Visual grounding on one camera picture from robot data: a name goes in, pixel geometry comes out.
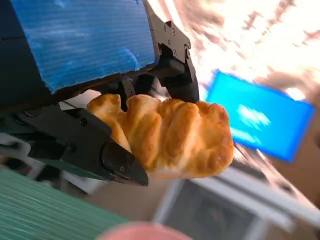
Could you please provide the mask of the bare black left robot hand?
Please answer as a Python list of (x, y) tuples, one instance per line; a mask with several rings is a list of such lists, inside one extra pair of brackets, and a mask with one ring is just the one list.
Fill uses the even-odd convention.
[(157, 78), (171, 97), (199, 100), (190, 40), (146, 0), (3, 0), (0, 3), (0, 153), (78, 176), (147, 186), (111, 128), (60, 102), (87, 90), (135, 95)]

